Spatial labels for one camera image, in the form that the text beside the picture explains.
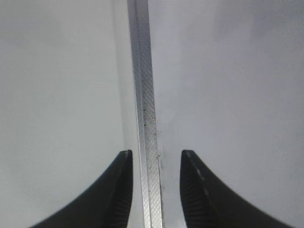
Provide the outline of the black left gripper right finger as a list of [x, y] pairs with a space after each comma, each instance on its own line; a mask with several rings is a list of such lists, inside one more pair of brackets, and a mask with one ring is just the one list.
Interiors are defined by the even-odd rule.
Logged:
[[188, 228], [286, 228], [223, 183], [192, 150], [181, 152], [180, 200]]

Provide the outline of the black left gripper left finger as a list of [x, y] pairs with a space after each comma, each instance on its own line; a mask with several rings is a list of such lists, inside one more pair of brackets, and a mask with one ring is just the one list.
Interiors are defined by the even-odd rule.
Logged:
[[125, 228], [133, 199], [133, 153], [118, 153], [104, 173], [36, 228]]

